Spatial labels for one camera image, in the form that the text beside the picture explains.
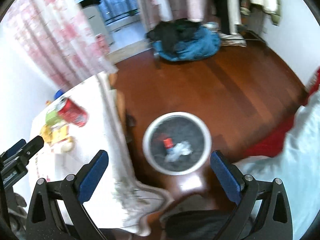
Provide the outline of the yellow foil wrapper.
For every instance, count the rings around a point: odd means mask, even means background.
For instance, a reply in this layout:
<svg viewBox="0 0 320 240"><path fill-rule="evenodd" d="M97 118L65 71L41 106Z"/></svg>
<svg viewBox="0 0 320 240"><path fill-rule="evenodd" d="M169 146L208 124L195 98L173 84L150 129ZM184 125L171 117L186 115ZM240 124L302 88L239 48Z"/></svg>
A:
<svg viewBox="0 0 320 240"><path fill-rule="evenodd" d="M44 125L40 130L40 136L43 138L44 142L51 144L52 142L52 130L48 125Z"/></svg>

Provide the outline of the black clothes pile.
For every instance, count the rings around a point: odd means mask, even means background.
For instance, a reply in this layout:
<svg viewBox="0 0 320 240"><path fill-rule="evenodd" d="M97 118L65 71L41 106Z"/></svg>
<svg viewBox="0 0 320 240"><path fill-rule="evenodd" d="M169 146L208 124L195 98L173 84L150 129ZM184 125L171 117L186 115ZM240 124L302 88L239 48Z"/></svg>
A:
<svg viewBox="0 0 320 240"><path fill-rule="evenodd" d="M151 29L146 37L152 42L161 41L165 52L174 53L178 42L191 41L200 26L199 22L191 22L186 18L170 22L162 21Z"/></svg>

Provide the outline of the blue jacket pile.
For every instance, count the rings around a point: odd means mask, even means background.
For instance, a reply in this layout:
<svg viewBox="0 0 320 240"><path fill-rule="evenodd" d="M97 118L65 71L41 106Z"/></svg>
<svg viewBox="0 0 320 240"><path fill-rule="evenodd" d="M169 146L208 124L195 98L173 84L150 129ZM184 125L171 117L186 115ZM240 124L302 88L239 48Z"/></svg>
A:
<svg viewBox="0 0 320 240"><path fill-rule="evenodd" d="M191 40L178 41L173 52L166 52L162 41L156 41L152 47L167 61L198 61L215 55L221 47L221 40L217 32L201 25Z"/></svg>

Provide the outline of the white appliance by window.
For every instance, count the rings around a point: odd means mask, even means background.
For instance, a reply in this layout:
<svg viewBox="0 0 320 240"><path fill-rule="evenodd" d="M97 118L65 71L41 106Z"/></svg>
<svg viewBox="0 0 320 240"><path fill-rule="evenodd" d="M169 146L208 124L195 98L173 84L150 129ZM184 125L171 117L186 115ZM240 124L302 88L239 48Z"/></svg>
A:
<svg viewBox="0 0 320 240"><path fill-rule="evenodd" d="M100 3L100 0L82 0L80 5L91 25L93 33L95 35L103 35L106 43L110 46L114 43L114 39L109 28L106 26L105 13L100 9Z"/></svg>

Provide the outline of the light teal blanket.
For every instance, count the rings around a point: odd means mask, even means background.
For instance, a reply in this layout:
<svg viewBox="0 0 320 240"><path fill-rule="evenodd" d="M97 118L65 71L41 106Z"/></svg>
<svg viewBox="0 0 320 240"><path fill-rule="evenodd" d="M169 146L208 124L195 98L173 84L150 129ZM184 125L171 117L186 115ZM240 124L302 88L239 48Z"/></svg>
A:
<svg viewBox="0 0 320 240"><path fill-rule="evenodd" d="M299 107L276 157L252 156L235 163L256 180L280 178L289 200L293 239L301 239L319 212L319 92Z"/></svg>

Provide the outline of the white patterned tablecloth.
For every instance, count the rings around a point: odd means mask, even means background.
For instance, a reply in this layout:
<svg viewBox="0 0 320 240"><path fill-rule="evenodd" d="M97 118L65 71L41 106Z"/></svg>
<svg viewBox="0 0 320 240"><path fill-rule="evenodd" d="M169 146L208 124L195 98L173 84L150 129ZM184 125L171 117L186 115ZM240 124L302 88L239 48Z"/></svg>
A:
<svg viewBox="0 0 320 240"><path fill-rule="evenodd" d="M32 157L29 183L34 186L41 178L52 182L73 175L80 183L75 199L98 228L148 236L148 216L166 208L172 197L136 178L108 74L89 77L63 98L83 109L87 122L82 127L67 125L72 147L65 140L47 143Z"/></svg>

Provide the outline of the paper wrapper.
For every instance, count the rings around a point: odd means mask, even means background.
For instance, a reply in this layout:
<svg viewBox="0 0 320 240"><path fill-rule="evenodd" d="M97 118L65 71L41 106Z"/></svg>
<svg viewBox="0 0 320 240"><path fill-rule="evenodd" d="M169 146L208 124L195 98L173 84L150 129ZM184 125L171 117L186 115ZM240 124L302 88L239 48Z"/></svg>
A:
<svg viewBox="0 0 320 240"><path fill-rule="evenodd" d="M191 144L187 141L179 142L174 146L170 151L167 151L165 156L166 162L175 162L179 159L180 156L186 156L192 154L193 150L191 149Z"/></svg>

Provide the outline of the pink floral curtain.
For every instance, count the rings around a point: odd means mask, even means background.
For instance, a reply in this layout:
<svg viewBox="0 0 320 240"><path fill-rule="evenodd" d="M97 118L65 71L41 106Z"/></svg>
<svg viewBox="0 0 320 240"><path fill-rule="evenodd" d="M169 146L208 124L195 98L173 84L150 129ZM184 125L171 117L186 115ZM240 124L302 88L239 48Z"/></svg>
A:
<svg viewBox="0 0 320 240"><path fill-rule="evenodd" d="M14 44L63 90L99 72L118 71L108 61L108 45L97 39L75 0L15 0L4 27Z"/></svg>

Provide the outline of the red blue milk carton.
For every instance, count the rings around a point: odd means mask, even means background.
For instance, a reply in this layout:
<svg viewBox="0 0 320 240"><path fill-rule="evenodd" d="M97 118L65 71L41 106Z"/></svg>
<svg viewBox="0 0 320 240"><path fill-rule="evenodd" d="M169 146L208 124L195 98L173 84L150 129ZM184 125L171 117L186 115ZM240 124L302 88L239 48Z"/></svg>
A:
<svg viewBox="0 0 320 240"><path fill-rule="evenodd" d="M163 140L164 147L167 151L170 151L174 148L174 143L171 138L165 138Z"/></svg>

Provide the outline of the green carton box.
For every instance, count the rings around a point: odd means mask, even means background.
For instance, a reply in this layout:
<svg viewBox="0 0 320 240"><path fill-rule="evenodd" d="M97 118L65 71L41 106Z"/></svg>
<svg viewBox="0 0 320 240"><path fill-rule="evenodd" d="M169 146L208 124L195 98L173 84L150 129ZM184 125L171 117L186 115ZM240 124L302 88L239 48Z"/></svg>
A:
<svg viewBox="0 0 320 240"><path fill-rule="evenodd" d="M50 128L58 128L65 125L65 121L61 118L56 110L46 113L46 125Z"/></svg>

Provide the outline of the red blanket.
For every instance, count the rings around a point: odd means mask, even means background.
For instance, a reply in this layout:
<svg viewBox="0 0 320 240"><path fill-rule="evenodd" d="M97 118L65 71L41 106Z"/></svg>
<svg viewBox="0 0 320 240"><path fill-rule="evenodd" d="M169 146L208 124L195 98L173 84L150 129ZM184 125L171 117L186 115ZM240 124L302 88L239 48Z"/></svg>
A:
<svg viewBox="0 0 320 240"><path fill-rule="evenodd" d="M310 96L312 96L319 88L319 68L314 72L308 85L307 95L301 106L306 106ZM294 117L294 114L290 115L273 129L267 137L245 150L242 156L244 158L251 156L266 156L273 158L277 156L283 149L286 133L293 127Z"/></svg>

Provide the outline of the white round trash bin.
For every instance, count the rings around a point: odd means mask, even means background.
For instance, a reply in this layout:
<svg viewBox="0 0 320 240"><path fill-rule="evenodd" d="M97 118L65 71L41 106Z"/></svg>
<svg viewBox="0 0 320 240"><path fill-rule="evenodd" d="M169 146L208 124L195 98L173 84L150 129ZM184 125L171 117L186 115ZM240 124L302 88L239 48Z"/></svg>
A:
<svg viewBox="0 0 320 240"><path fill-rule="evenodd" d="M143 153L158 172L189 174L207 160L212 137L206 124L187 112L172 112L155 119L143 137Z"/></svg>

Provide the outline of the yellow red small box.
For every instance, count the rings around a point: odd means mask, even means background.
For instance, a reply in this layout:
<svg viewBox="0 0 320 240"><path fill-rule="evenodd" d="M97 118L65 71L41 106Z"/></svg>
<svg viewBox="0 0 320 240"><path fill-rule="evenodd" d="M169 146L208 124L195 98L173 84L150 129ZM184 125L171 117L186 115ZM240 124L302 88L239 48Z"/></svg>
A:
<svg viewBox="0 0 320 240"><path fill-rule="evenodd" d="M62 142L67 140L69 137L69 126L63 125L59 128L53 129L51 133L51 144L56 144L58 142Z"/></svg>

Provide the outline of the yellow white fruit peel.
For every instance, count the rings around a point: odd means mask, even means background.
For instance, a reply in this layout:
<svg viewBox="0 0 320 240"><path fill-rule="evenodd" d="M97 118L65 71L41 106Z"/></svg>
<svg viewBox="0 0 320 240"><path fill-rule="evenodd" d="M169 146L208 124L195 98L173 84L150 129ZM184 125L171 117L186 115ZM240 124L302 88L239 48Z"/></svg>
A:
<svg viewBox="0 0 320 240"><path fill-rule="evenodd" d="M62 153L70 152L74 148L75 142L73 137L67 137L60 142L60 150Z"/></svg>

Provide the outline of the red soda can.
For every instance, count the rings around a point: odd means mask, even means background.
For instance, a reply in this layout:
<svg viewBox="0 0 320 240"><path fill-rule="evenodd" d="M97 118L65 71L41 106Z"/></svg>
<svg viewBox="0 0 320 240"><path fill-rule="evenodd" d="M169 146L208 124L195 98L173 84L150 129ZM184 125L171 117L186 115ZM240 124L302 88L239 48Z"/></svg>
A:
<svg viewBox="0 0 320 240"><path fill-rule="evenodd" d="M68 97L62 97L58 101L56 111L63 120L78 127L84 127L87 123L87 112Z"/></svg>

